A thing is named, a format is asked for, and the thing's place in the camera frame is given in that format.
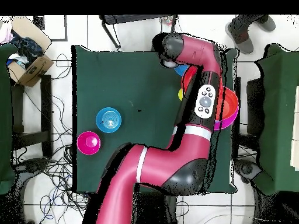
shoe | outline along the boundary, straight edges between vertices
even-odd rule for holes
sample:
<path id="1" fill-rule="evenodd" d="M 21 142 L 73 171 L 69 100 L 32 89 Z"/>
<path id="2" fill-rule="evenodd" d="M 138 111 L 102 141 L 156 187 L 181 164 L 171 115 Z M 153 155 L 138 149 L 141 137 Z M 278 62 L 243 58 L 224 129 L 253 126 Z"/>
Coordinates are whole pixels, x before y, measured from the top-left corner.
<path id="1" fill-rule="evenodd" d="M 276 27 L 274 20 L 270 16 L 268 16 L 267 21 L 263 22 L 262 20 L 257 20 L 256 23 L 266 32 L 271 32 Z"/>
<path id="2" fill-rule="evenodd" d="M 238 44 L 235 41 L 235 39 L 233 38 L 232 33 L 229 31 L 229 28 L 228 28 L 229 25 L 230 25 L 230 22 L 225 25 L 225 31 L 230 36 L 230 38 L 234 41 L 236 48 L 245 54 L 252 53 L 254 49 L 253 49 L 253 44 L 252 44 L 251 39 L 248 37 L 248 39 L 246 41 Z"/>

floor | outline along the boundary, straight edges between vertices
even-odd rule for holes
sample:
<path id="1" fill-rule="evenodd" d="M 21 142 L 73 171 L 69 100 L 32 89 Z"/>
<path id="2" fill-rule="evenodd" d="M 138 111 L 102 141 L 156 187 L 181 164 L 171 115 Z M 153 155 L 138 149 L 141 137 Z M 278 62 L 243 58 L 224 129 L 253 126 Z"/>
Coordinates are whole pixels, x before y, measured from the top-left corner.
<path id="1" fill-rule="evenodd" d="M 233 48 L 232 40 L 226 35 L 224 26 L 235 15 L 180 15 L 179 24 L 176 24 L 177 32 L 190 33 L 197 37 L 214 40 L 227 48 Z M 252 39 L 255 51 L 252 54 L 240 54 L 237 62 L 237 75 L 241 77 L 241 123 L 247 123 L 246 116 L 246 82 L 260 77 L 257 66 L 253 63 L 263 57 L 264 47 L 269 43 L 279 43 L 289 50 L 299 48 L 299 17 L 291 15 L 271 15 L 276 22 L 276 30 L 271 33 L 262 31 L 257 25 L 249 27 L 249 35 Z M 52 78 L 67 74 L 71 66 L 71 45 L 82 45 L 92 51 L 115 50 L 112 42 L 101 27 L 98 16 L 66 16 L 67 30 L 64 28 L 64 16 L 45 16 L 46 29 L 44 32 L 53 40 L 52 45 L 46 51 L 46 55 L 55 63 L 47 74 Z M 152 38 L 161 31 L 159 19 L 145 20 L 118 24 L 116 33 L 123 51 L 149 51 Z M 170 27 L 163 25 L 163 31 L 169 32 Z M 65 110 L 63 122 L 72 127 L 72 75 L 69 73 L 62 79 L 52 82 L 53 95 L 64 102 Z M 27 87 L 26 92 L 32 101 L 40 107 L 39 84 L 33 88 Z M 29 97 L 24 96 L 24 125 L 25 132 L 40 131 L 40 113 L 32 105 Z M 62 109 L 62 103 L 53 98 L 53 102 Z M 53 140 L 56 140 L 64 129 L 60 121 L 60 112 L 53 105 L 53 120 L 56 130 L 53 130 Z M 246 125 L 241 125 L 241 131 L 246 132 Z M 61 136 L 64 144 L 70 144 L 70 134 Z M 61 146 L 61 140 L 54 142 L 54 149 Z M 58 160 L 63 156 L 62 151 L 55 155 Z M 41 145 L 28 147 L 24 159 L 41 157 Z M 251 224 L 254 201 L 251 186 L 244 184 L 236 174 L 233 183 L 238 188 L 235 194 L 208 194 L 178 197 L 177 215 L 179 224 Z M 48 199 L 45 195 L 53 193 L 55 187 L 49 177 L 41 174 L 31 179 L 25 192 L 25 214 L 27 219 L 39 223 L 48 211 Z M 57 219 L 64 215 L 64 220 L 59 224 L 81 224 L 82 216 L 78 211 L 67 209 L 61 201 L 55 202 L 50 211 L 52 217 L 44 219 L 42 224 L 57 224 Z"/>

dark green tablecloth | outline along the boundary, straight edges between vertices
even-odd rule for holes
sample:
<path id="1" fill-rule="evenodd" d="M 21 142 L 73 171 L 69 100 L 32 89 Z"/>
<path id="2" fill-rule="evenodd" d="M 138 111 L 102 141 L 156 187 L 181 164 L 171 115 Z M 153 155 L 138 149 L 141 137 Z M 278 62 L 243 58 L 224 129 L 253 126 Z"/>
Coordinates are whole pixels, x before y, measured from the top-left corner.
<path id="1" fill-rule="evenodd" d="M 160 66 L 153 52 L 90 52 L 76 46 L 77 134 L 94 131 L 101 139 L 95 155 L 77 151 L 77 191 L 94 192 L 107 161 L 123 143 L 165 148 L 173 131 L 180 100 L 181 77 Z M 232 88 L 232 51 L 228 62 L 228 86 Z M 101 132 L 95 122 L 104 107 L 117 109 L 121 127 L 112 134 Z M 230 129 L 221 132 L 217 169 L 211 192 L 235 192 L 230 185 Z"/>
<path id="2" fill-rule="evenodd" d="M 259 163 L 264 172 L 254 182 L 266 195 L 299 192 L 299 171 L 290 165 L 299 52 L 283 51 L 271 44 L 266 56 L 256 63 L 265 87 L 265 128 L 259 139 Z"/>
<path id="3" fill-rule="evenodd" d="M 12 155 L 12 96 L 6 61 L 17 52 L 13 44 L 0 45 L 0 194 L 6 194 L 13 184 Z"/>

blue bowl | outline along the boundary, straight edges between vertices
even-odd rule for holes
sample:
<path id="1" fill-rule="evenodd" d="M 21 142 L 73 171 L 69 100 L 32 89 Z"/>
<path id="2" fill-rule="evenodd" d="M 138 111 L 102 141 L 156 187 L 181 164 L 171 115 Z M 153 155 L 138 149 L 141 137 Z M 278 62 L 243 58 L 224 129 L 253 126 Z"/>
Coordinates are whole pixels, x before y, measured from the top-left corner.
<path id="1" fill-rule="evenodd" d="M 121 125 L 120 113 L 112 107 L 105 107 L 96 115 L 96 125 L 105 133 L 115 132 Z"/>
<path id="2" fill-rule="evenodd" d="M 178 73 L 180 76 L 184 75 L 184 72 L 188 69 L 189 65 L 179 65 L 175 68 L 176 73 Z"/>

pink bowl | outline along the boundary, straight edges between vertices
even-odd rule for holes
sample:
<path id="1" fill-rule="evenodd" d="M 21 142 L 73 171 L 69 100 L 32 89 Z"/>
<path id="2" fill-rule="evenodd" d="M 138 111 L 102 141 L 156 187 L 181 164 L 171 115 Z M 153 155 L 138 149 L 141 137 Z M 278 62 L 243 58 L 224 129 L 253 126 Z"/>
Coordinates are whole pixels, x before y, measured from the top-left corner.
<path id="1" fill-rule="evenodd" d="M 222 130 L 229 127 L 235 121 L 235 119 L 238 115 L 238 112 L 239 112 L 239 106 L 235 110 L 235 113 L 232 116 L 230 116 L 229 118 L 225 118 L 222 121 L 215 121 L 214 130 L 218 131 L 220 129 L 220 122 L 222 122 L 222 126 L 221 126 Z"/>
<path id="2" fill-rule="evenodd" d="M 84 155 L 93 155 L 100 149 L 100 138 L 92 131 L 85 131 L 79 135 L 77 147 Z"/>

